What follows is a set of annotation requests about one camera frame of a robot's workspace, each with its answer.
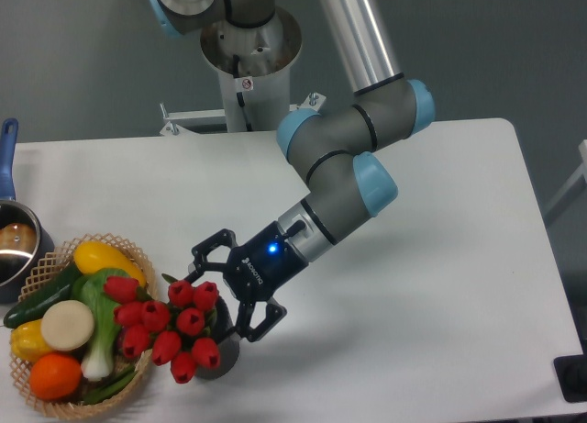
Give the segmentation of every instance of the bok choy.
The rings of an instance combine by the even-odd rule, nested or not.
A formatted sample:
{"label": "bok choy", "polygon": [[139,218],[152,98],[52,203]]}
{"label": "bok choy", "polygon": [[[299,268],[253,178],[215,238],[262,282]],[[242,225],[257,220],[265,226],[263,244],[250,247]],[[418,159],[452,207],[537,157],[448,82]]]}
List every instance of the bok choy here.
{"label": "bok choy", "polygon": [[114,321],[114,309],[119,303],[104,293],[108,276],[129,277],[123,270],[103,269],[84,276],[87,281],[79,293],[79,300],[92,310],[95,320],[94,334],[82,360],[83,377],[91,382],[107,377],[114,370],[113,348],[121,328]]}

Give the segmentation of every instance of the sticker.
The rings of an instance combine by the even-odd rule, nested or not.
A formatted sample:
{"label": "sticker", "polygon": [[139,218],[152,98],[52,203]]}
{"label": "sticker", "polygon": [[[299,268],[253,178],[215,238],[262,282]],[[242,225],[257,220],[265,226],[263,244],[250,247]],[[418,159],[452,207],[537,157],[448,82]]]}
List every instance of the sticker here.
{"label": "sticker", "polygon": [[235,79],[235,88],[237,93],[246,93],[247,91],[252,91],[254,88],[253,78],[249,77],[239,77]]}

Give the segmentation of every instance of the tulip bouquet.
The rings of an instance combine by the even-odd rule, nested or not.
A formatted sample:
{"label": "tulip bouquet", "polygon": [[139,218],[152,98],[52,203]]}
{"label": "tulip bouquet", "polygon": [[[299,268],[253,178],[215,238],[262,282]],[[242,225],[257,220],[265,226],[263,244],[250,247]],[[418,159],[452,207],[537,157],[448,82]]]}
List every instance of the tulip bouquet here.
{"label": "tulip bouquet", "polygon": [[109,276],[104,292],[120,304],[114,310],[114,321],[122,327],[122,354],[136,359],[152,348],[153,363],[171,362],[173,379],[185,384],[198,366],[220,366],[218,347],[210,338],[217,317],[218,289],[210,282],[193,287],[166,274],[163,278],[170,284],[167,304],[152,299],[132,278]]}

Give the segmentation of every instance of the wicker basket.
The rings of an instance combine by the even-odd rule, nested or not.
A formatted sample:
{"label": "wicker basket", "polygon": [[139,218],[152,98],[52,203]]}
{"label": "wicker basket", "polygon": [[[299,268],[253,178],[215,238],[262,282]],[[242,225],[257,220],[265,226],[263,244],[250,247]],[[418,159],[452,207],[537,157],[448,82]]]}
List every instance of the wicker basket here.
{"label": "wicker basket", "polygon": [[[63,243],[61,247],[55,249],[54,252],[47,253],[45,258],[39,260],[37,267],[31,271],[30,276],[25,282],[25,286],[21,290],[21,295],[18,300],[21,301],[22,299],[25,299],[55,276],[72,261],[75,248],[82,242],[89,240],[101,241],[122,251],[130,260],[137,264],[145,274],[148,284],[147,291],[149,294],[155,299],[159,297],[155,272],[147,255],[145,255],[142,249],[129,240],[108,233],[106,235],[85,235],[83,238],[67,241]],[[28,386],[28,376],[30,374],[32,363],[20,360],[13,353],[10,354],[10,358],[10,368],[12,370],[11,375],[14,379],[14,386],[17,388],[18,392],[25,397],[28,406],[35,408],[46,417],[73,420],[97,416],[124,400],[140,383],[147,367],[150,365],[150,350],[143,352],[140,358],[134,362],[137,375],[135,375],[133,380],[124,390],[102,403],[90,406],[82,406],[72,402],[45,402],[39,400],[31,393]],[[119,373],[129,364],[129,362],[122,356],[116,356],[115,363],[116,373]],[[82,384],[82,388],[87,389],[88,384]]]}

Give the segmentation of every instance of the gripper logo text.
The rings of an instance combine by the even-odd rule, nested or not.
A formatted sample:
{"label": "gripper logo text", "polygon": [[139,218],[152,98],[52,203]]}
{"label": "gripper logo text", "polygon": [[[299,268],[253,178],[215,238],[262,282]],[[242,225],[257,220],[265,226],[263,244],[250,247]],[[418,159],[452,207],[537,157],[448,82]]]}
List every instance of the gripper logo text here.
{"label": "gripper logo text", "polygon": [[250,272],[253,273],[253,276],[255,276],[255,279],[257,280],[257,283],[259,283],[259,285],[263,284],[263,279],[260,277],[259,272],[257,272],[257,270],[255,269],[255,267],[253,266],[253,264],[250,262],[250,259],[249,258],[245,258],[241,262],[243,264],[247,264],[247,267],[249,267]]}

